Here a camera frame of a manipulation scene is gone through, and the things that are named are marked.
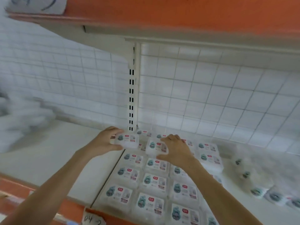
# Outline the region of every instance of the handwritten tag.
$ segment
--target handwritten tag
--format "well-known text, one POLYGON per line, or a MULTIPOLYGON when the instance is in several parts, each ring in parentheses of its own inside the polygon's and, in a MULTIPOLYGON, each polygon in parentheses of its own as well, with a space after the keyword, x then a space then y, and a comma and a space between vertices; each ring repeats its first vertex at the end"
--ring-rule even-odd
POLYGON ((82 217, 82 225, 106 225, 106 222, 100 216, 89 212, 84 212, 82 217))

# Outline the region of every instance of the teal cartoon graphic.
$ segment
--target teal cartoon graphic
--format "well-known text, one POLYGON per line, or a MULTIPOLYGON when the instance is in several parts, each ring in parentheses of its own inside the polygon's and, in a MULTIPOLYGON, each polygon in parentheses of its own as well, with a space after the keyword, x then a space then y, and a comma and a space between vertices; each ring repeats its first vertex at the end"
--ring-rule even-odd
POLYGON ((130 154, 127 153, 125 156, 124 156, 124 159, 128 160, 130 158, 130 154))
POLYGON ((124 174, 124 171, 125 171, 125 167, 120 168, 118 171, 118 175, 124 174))
POLYGON ((262 191, 260 189, 252 189, 251 193, 256 197, 259 197, 259 196, 261 196, 262 191))
POLYGON ((145 204, 146 204, 146 196, 141 196, 140 199, 139 199, 139 201, 137 202, 137 205, 140 208, 144 208, 145 204))
POLYGON ((180 211, 179 211, 178 207, 173 208, 172 218, 176 221, 180 220, 181 216, 180 216, 180 211))
POLYGON ((206 155, 205 155, 205 154, 202 154, 202 155, 201 155, 201 159, 202 159, 202 160, 207 160, 206 155))
POLYGON ((150 182, 151 182, 151 176, 148 175, 148 176, 145 177, 144 183, 149 184, 150 182))
POLYGON ((107 190, 106 196, 111 197, 114 193, 115 193, 115 187, 112 186, 112 187, 110 187, 109 190, 107 190))
POLYGON ((275 202, 279 202, 282 199, 282 195, 280 193, 271 193, 270 198, 275 202))
POLYGON ((155 143, 154 142, 150 143, 150 148, 155 148, 155 143))
POLYGON ((217 225, 217 223, 213 217, 208 218, 208 225, 217 225))
POLYGON ((248 178, 250 176, 250 171, 246 171, 244 174, 243 174, 243 177, 244 178, 248 178))
POLYGON ((118 140, 123 140, 123 135, 118 136, 118 140))
POLYGON ((235 164, 240 165, 241 162, 242 162, 242 159, 238 159, 238 160, 235 161, 235 164))
POLYGON ((175 167, 174 172, 175 172, 176 174, 180 174, 180 168, 179 168, 178 166, 175 167))
POLYGON ((292 204, 293 204, 295 207, 300 208, 300 199, 292 200, 292 204))
POLYGON ((148 166, 153 166, 153 160, 149 160, 147 163, 148 166))
POLYGON ((180 184, 177 183, 174 185, 174 192, 175 193, 180 193, 181 192, 181 188, 180 188, 180 184))

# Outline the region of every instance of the upper shelf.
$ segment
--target upper shelf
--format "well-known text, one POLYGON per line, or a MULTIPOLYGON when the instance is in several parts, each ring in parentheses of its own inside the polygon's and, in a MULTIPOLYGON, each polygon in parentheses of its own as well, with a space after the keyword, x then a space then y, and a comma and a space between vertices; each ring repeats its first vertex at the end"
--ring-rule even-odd
POLYGON ((30 22, 300 37, 300 0, 67 0, 63 15, 16 14, 30 22))

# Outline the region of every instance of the hand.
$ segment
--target hand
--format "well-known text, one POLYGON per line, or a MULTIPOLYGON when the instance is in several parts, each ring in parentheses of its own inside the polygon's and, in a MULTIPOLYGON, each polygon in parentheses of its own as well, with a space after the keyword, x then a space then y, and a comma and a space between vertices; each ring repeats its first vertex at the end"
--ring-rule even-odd
POLYGON ((112 136, 122 133, 124 130, 111 126, 100 132, 90 143, 82 148, 92 158, 103 155, 109 151, 120 151, 123 149, 121 145, 113 145, 110 143, 112 136))
POLYGON ((157 159, 165 160, 182 169, 183 166, 188 164, 191 160, 196 160, 190 152, 189 147, 178 135, 174 136, 173 134, 170 134, 166 138, 162 138, 161 141, 167 145, 169 153, 167 155, 158 155, 156 157, 157 159))

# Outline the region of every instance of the person's right hand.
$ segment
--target person's right hand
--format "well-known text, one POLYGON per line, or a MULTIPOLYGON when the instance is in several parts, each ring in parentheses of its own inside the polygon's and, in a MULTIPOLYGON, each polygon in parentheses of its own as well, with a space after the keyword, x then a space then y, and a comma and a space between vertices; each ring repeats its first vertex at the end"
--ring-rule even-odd
POLYGON ((166 138, 162 138, 161 141, 167 145, 169 153, 167 155, 158 155, 156 157, 157 159, 165 160, 180 168, 192 160, 196 160, 187 144, 183 142, 178 135, 174 136, 170 134, 166 138))

